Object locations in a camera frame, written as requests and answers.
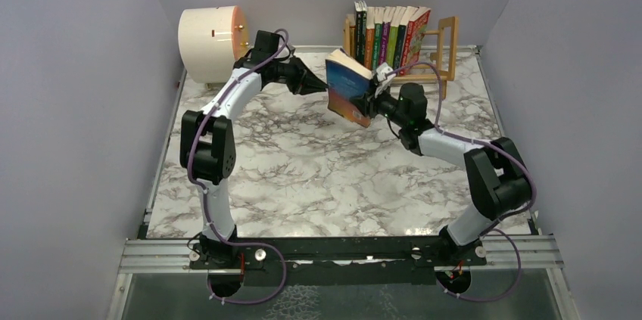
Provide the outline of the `dark cover treehouse book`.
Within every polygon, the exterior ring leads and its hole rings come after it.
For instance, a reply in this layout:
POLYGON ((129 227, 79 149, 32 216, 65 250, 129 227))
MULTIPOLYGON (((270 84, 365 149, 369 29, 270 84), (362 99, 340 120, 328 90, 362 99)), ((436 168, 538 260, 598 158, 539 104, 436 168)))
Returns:
POLYGON ((361 113, 351 99, 360 98, 368 91, 371 78, 371 71, 342 48, 329 53, 326 57, 328 109, 347 121, 369 127, 371 119, 361 113))

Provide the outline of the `red treehouse book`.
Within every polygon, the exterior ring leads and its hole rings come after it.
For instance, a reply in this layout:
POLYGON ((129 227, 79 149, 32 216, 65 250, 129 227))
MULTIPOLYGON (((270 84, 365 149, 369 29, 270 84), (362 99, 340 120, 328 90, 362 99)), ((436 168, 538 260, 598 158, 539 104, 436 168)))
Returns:
POLYGON ((406 66, 416 63, 419 59, 419 51, 423 41, 422 34, 426 30, 431 12, 432 10, 429 7, 417 7, 413 9, 413 13, 405 20, 406 33, 399 65, 399 68, 401 68, 400 75, 404 75, 407 72, 406 66))

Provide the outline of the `floral cover book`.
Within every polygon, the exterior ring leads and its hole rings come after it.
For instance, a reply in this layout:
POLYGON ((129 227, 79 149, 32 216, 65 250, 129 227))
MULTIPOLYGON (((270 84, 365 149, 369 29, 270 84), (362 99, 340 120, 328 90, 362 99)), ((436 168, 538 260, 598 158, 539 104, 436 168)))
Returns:
POLYGON ((407 25, 410 21, 410 18, 415 14, 416 10, 417 10, 417 7, 415 6, 407 6, 397 26, 397 40, 395 44, 393 65, 392 65, 392 67, 395 70, 400 67, 400 63, 403 55, 404 43, 406 39, 407 25))

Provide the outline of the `purple treehouse book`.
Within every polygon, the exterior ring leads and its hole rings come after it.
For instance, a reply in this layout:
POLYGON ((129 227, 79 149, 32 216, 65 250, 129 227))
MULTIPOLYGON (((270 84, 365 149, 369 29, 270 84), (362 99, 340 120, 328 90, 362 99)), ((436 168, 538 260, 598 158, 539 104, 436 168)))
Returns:
POLYGON ((387 19, 389 19, 390 14, 392 13, 392 9, 394 7, 392 6, 386 6, 385 9, 385 16, 383 20, 383 27, 382 27, 382 40, 381 40, 381 54, 379 58, 379 63, 382 64, 385 62, 385 46, 386 46, 386 36, 388 34, 388 28, 387 28, 387 23, 385 22, 387 19))

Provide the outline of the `lime green treehouse book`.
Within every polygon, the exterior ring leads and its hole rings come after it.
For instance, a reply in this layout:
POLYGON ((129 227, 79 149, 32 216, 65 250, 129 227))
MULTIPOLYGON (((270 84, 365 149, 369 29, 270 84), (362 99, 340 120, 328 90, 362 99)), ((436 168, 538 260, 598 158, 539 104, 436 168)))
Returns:
POLYGON ((386 36, 385 46, 385 62, 390 66, 394 66, 394 55, 397 45, 398 27, 401 19, 406 12, 404 6, 397 6, 392 9, 392 13, 385 22, 387 23, 388 34, 386 36))

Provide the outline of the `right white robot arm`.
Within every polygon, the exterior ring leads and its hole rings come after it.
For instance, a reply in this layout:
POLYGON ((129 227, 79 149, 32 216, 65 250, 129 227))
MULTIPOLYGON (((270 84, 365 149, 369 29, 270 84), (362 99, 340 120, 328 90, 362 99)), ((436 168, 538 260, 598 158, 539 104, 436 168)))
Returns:
POLYGON ((427 118, 424 88, 401 86, 398 97, 370 87, 349 100, 369 118, 377 115, 399 126, 398 137, 408 151, 434 157, 466 171, 471 204, 439 232, 439 254, 445 259, 466 252, 503 219, 530 208, 536 196, 532 177, 512 140, 464 138, 445 132, 427 118))

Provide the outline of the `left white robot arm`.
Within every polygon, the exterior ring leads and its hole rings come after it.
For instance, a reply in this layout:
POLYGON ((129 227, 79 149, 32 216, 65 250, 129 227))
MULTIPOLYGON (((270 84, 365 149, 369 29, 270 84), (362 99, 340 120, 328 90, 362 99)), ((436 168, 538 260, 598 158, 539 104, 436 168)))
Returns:
POLYGON ((293 95, 325 92, 327 84, 298 57, 284 29, 257 32, 254 47, 233 65, 215 97, 181 119, 179 160, 199 188, 204 228, 197 251, 219 262, 235 258, 236 225, 229 203, 228 178, 236 163, 233 123, 245 106, 270 83, 293 95))

